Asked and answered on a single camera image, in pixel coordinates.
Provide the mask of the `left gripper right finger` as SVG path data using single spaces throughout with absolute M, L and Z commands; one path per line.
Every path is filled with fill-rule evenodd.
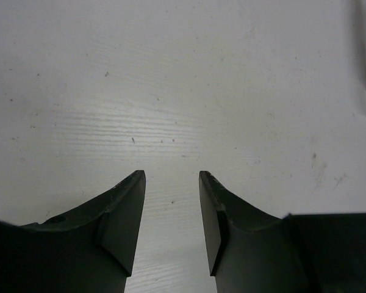
M 207 171 L 199 197 L 218 292 L 366 292 L 366 213 L 279 219 Z

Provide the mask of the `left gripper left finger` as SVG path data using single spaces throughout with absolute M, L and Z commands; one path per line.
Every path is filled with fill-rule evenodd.
M 43 223 L 0 220 L 0 292 L 123 292 L 132 275 L 145 173 Z

